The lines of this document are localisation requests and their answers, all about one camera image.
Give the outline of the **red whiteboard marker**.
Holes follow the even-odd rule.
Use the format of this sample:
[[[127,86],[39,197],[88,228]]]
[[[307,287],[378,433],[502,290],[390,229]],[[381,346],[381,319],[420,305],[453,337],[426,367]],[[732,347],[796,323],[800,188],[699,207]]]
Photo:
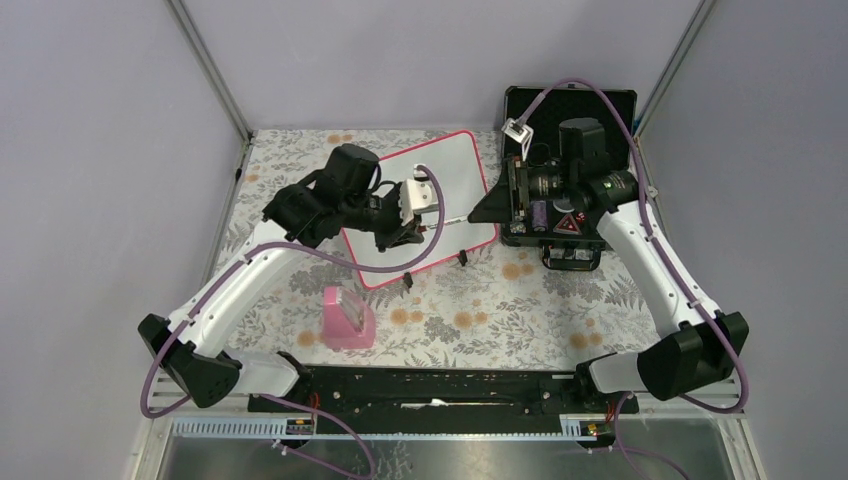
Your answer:
[[[437,230],[439,228],[446,228],[448,226],[461,224],[461,223],[464,223],[466,221],[467,221],[467,218],[465,216],[455,217],[455,218],[452,218],[452,219],[445,220],[443,222],[422,224],[422,225],[419,226],[418,230],[420,232],[434,231],[434,230]]]

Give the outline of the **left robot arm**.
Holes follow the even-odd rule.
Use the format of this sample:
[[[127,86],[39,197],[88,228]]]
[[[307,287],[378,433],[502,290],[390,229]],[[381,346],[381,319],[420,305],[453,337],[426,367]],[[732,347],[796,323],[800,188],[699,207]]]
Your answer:
[[[376,249],[421,244],[422,215],[446,218],[445,196],[435,174],[417,164],[411,177],[392,183],[384,196],[379,157],[350,143],[335,147],[323,168],[278,190],[240,249],[190,300],[167,316],[147,315],[138,332],[154,357],[140,406],[161,417],[187,402],[204,409],[233,393],[271,395],[288,411],[309,401],[304,368],[289,354],[228,348],[238,322],[284,269],[310,255],[348,269],[405,273],[435,249],[438,226],[422,253],[397,266],[368,266],[319,251],[344,229],[370,232]]]

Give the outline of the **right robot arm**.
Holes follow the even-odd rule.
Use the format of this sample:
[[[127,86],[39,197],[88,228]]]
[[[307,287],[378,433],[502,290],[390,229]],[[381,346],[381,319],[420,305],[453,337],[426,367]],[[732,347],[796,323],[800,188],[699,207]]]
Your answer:
[[[607,354],[579,364],[575,402],[597,412],[613,394],[642,392],[691,400],[697,389],[736,376],[737,405],[750,394],[740,360],[749,326],[726,313],[683,265],[648,202],[643,172],[613,170],[603,126],[575,118],[560,126],[558,156],[535,150],[533,131],[508,119],[504,135],[520,153],[503,160],[495,187],[469,214],[498,224],[512,246],[536,246],[545,266],[589,271],[611,248],[649,308],[657,342],[638,353]]]

